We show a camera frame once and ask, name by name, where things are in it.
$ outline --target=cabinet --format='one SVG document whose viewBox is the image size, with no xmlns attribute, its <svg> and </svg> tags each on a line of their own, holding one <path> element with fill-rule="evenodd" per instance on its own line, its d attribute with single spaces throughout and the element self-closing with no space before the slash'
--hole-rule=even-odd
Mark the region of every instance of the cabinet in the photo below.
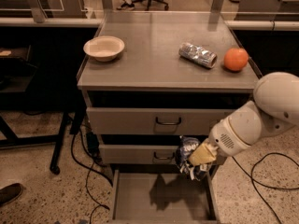
<svg viewBox="0 0 299 224">
<path fill-rule="evenodd" d="M 258 80 L 250 64 L 239 73 L 222 67 L 226 50 L 237 44 L 213 16 L 111 12 L 99 35 L 122 39 L 124 53 L 110 63 L 89 58 L 82 65 L 78 87 L 102 158 L 115 171 L 112 223 L 219 222 L 211 176 L 191 181 L 174 165 L 179 136 L 207 136 L 248 100 Z M 213 50 L 216 66 L 208 70 L 179 57 L 186 41 Z"/>
</svg>

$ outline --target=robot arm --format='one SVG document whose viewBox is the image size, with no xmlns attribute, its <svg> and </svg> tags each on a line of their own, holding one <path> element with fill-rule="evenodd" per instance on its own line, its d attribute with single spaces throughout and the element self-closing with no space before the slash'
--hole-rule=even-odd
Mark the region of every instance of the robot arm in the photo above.
<svg viewBox="0 0 299 224">
<path fill-rule="evenodd" d="M 299 77 L 280 72 L 262 77 L 253 97 L 254 102 L 247 102 L 212 128 L 189 157 L 193 166 L 214 161 L 217 155 L 234 156 L 263 137 L 299 125 Z"/>
</svg>

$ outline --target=drawer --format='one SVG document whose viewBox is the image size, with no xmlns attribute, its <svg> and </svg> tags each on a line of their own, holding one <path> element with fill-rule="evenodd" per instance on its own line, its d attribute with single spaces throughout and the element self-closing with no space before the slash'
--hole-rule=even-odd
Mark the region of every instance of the drawer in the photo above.
<svg viewBox="0 0 299 224">
<path fill-rule="evenodd" d="M 96 134 L 208 135 L 232 109 L 164 109 L 89 107 Z"/>
<path fill-rule="evenodd" d="M 180 174 L 115 171 L 109 222 L 216 224 L 219 214 L 209 175 L 201 182 Z"/>
<path fill-rule="evenodd" d="M 101 157 L 104 163 L 122 164 L 176 164 L 175 152 L 178 144 L 173 145 L 124 145 L 124 144 L 105 144 L 101 136 L 99 146 Z M 225 158 L 218 157 L 214 164 L 222 165 Z"/>
</svg>

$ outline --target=black cable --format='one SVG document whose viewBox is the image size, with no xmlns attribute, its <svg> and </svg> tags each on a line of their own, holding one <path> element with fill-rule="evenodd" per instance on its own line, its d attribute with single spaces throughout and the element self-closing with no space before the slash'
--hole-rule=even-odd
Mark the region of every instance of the black cable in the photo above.
<svg viewBox="0 0 299 224">
<path fill-rule="evenodd" d="M 80 165 L 80 166 L 82 166 L 82 167 L 84 167 L 84 168 L 86 168 L 86 169 L 88 169 L 88 170 L 91 170 L 91 171 L 93 171 L 93 172 L 95 172 L 95 173 L 101 175 L 102 177 L 104 177 L 104 178 L 109 182 L 109 184 L 110 184 L 111 187 L 112 187 L 112 186 L 113 186 L 112 180 L 111 180 L 108 176 L 106 176 L 106 175 L 102 174 L 101 172 L 98 172 L 98 171 L 96 171 L 96 170 L 94 170 L 94 169 L 90 169 L 90 167 L 86 166 L 85 164 L 81 163 L 80 161 L 78 161 L 78 160 L 76 159 L 76 157 L 75 157 L 75 155 L 74 155 L 74 143 L 75 143 L 75 138 L 76 138 L 76 135 L 74 134 L 74 135 L 73 135 L 73 139 L 72 139 L 72 144 L 71 144 L 71 155 L 72 155 L 73 160 L 74 160 L 78 165 Z"/>
<path fill-rule="evenodd" d="M 82 135 L 82 132 L 80 132 L 80 133 L 81 133 L 81 141 L 82 141 L 82 144 L 83 144 L 83 135 Z M 98 205 L 93 209 L 93 211 L 91 212 L 91 215 L 90 215 L 90 224 L 92 224 L 93 213 L 95 212 L 95 210 L 96 210 L 97 208 L 99 208 L 99 207 L 104 207 L 106 210 L 110 210 L 110 208 L 109 208 L 107 205 L 105 205 L 105 204 L 101 204 L 101 203 L 99 203 L 98 201 L 96 201 L 96 200 L 94 199 L 94 197 L 91 195 L 91 193 L 89 192 L 89 190 L 88 190 L 88 178 L 89 178 L 89 176 L 90 176 L 90 173 L 91 173 L 91 171 L 93 171 L 93 172 L 95 172 L 95 173 L 97 173 L 97 174 L 103 176 L 103 177 L 110 183 L 111 187 L 112 187 L 112 181 L 111 181 L 106 175 L 104 175 L 104 174 L 102 174 L 102 173 L 100 173 L 100 172 L 98 172 L 98 171 L 96 171 L 96 170 L 93 169 L 93 166 L 94 166 L 94 164 L 96 163 L 94 159 L 93 159 L 93 164 L 92 164 L 91 167 L 86 166 L 85 164 L 81 163 L 80 161 L 78 161 L 78 160 L 76 159 L 76 157 L 75 157 L 75 155 L 74 155 L 74 144 L 75 144 L 75 139 L 76 139 L 76 135 L 74 134 L 74 135 L 73 135 L 73 139 L 72 139 L 72 143 L 71 143 L 71 155 L 72 155 L 72 157 L 73 157 L 73 160 L 74 160 L 77 164 L 79 164 L 80 166 L 82 166 L 82 167 L 84 167 L 84 168 L 87 168 L 87 169 L 89 170 L 88 173 L 87 173 L 87 176 L 86 176 L 86 180 L 85 180 L 85 188 L 86 188 L 86 191 L 87 191 L 87 193 L 89 194 L 89 196 L 93 199 L 93 201 L 96 202 L 96 203 L 98 204 Z"/>
<path fill-rule="evenodd" d="M 90 130 L 92 130 L 92 128 L 91 128 L 91 127 L 88 127 L 87 125 L 83 125 L 83 124 L 81 124 L 81 126 L 85 126 L 86 128 L 89 128 Z M 86 155 L 89 156 L 90 158 L 92 158 L 94 161 L 98 161 L 97 157 L 94 157 L 94 156 L 87 150 L 87 148 L 85 147 L 82 130 L 79 129 L 78 131 L 80 132 L 80 138 L 81 138 L 82 147 L 83 147 L 83 149 L 84 149 Z"/>
<path fill-rule="evenodd" d="M 23 110 L 22 112 L 26 116 L 39 116 L 39 115 L 43 115 L 43 114 L 47 113 L 47 111 L 37 111 L 37 112 L 30 113 L 29 111 L 26 111 L 26 110 Z"/>
<path fill-rule="evenodd" d="M 91 170 L 92 170 L 94 164 L 95 164 L 95 161 L 93 161 L 93 164 L 92 164 L 92 166 L 90 167 L 90 170 L 89 170 L 88 173 L 87 173 L 86 181 L 85 181 L 85 188 L 86 188 L 86 191 L 87 191 L 88 195 L 93 199 L 93 201 L 94 201 L 95 203 L 98 204 L 98 205 L 93 209 L 93 211 L 91 212 L 91 215 L 90 215 L 90 224 L 92 224 L 93 213 L 95 212 L 95 210 L 96 210 L 97 208 L 99 208 L 99 207 L 104 207 L 106 210 L 108 210 L 108 211 L 110 210 L 110 208 L 109 208 L 107 205 L 101 204 L 101 203 L 99 203 L 97 200 L 95 200 L 94 197 L 91 195 L 89 189 L 88 189 L 88 178 L 89 178 L 89 176 L 90 176 L 90 174 L 91 174 Z"/>
<path fill-rule="evenodd" d="M 86 124 L 82 124 L 82 123 L 81 123 L 80 126 L 84 126 L 85 128 L 89 129 L 90 131 L 92 130 L 92 128 L 91 128 L 90 126 L 86 125 Z"/>
<path fill-rule="evenodd" d="M 299 164 L 294 160 L 292 159 L 291 157 L 285 155 L 285 154 L 282 154 L 282 153 L 277 153 L 277 152 L 272 152 L 272 153 L 268 153 L 266 155 L 264 155 L 259 161 L 257 161 L 251 168 L 251 172 L 250 174 L 248 174 L 245 169 L 239 164 L 239 162 L 235 159 L 235 157 L 233 157 L 233 160 L 235 161 L 235 163 L 241 168 L 241 170 L 250 178 L 251 180 L 251 183 L 252 183 L 252 186 L 254 187 L 255 191 L 258 193 L 258 195 L 260 196 L 260 198 L 263 200 L 263 202 L 269 207 L 269 209 L 272 211 L 272 213 L 274 214 L 275 218 L 277 219 L 278 223 L 279 224 L 282 224 L 281 220 L 279 219 L 277 213 L 274 211 L 274 209 L 272 208 L 272 206 L 269 204 L 269 202 L 263 197 L 263 195 L 261 194 L 260 191 L 258 191 L 257 187 L 256 187 L 256 183 L 260 184 L 261 186 L 263 187 L 266 187 L 266 188 L 269 188 L 269 189 L 277 189 L 277 190 L 299 190 L 299 187 L 297 188 L 281 188 L 281 187 L 273 187 L 273 186 L 268 186 L 268 185 L 265 185 L 259 181 L 257 181 L 256 179 L 254 179 L 253 175 L 254 175 L 254 170 L 256 168 L 256 166 L 258 164 L 260 164 L 266 157 L 270 156 L 270 155 L 279 155 L 279 156 L 282 156 L 282 157 L 285 157 L 289 160 L 291 160 L 293 163 L 295 163 L 295 165 L 297 165 L 299 167 Z"/>
<path fill-rule="evenodd" d="M 93 161 L 100 167 L 105 168 L 107 167 L 106 165 L 104 165 L 102 162 L 102 158 L 99 157 L 99 153 L 94 153 L 93 155 L 87 150 L 87 148 L 84 145 L 84 138 L 83 138 L 83 132 L 81 129 L 79 129 L 80 132 L 80 136 L 81 136 L 81 143 L 82 143 L 82 147 L 86 153 L 87 156 L 89 156 L 91 159 L 93 159 Z"/>
</svg>

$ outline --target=speckled floor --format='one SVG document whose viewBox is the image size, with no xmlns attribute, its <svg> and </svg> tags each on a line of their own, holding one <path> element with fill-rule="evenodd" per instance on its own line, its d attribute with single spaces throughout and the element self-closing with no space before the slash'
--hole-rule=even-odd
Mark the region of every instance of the speckled floor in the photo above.
<svg viewBox="0 0 299 224">
<path fill-rule="evenodd" d="M 45 113 L 32 117 L 11 111 L 2 111 L 0 114 L 19 137 L 56 134 L 62 116 Z M 98 204 L 86 190 L 88 170 L 72 158 L 73 135 L 69 134 L 69 129 L 70 126 L 67 126 L 59 160 L 61 172 L 58 175 L 54 175 L 49 168 L 54 148 L 52 144 L 0 150 L 0 188 L 14 182 L 21 182 L 25 187 L 22 196 L 0 208 L 1 223 L 90 223 L 91 214 Z M 82 126 L 83 134 L 85 130 L 86 127 Z M 282 135 L 265 138 L 235 158 L 247 172 L 250 172 L 255 162 L 271 152 L 288 155 L 299 162 L 298 140 L 299 129 L 293 128 Z M 74 155 L 86 166 L 93 164 L 82 148 L 80 135 L 75 139 Z M 112 176 L 108 167 L 94 165 L 94 168 Z M 269 186 L 295 188 L 299 186 L 298 172 L 298 166 L 286 158 L 269 156 L 256 167 L 254 177 Z M 264 188 L 259 184 L 256 186 L 282 223 L 297 223 L 298 190 L 281 191 Z M 221 223 L 277 223 L 270 209 L 254 190 L 250 179 L 232 158 L 216 173 L 213 187 Z M 112 187 L 102 176 L 91 172 L 88 189 L 96 201 L 111 206 Z M 108 215 L 105 208 L 98 207 L 93 212 L 92 223 L 107 223 Z"/>
</svg>

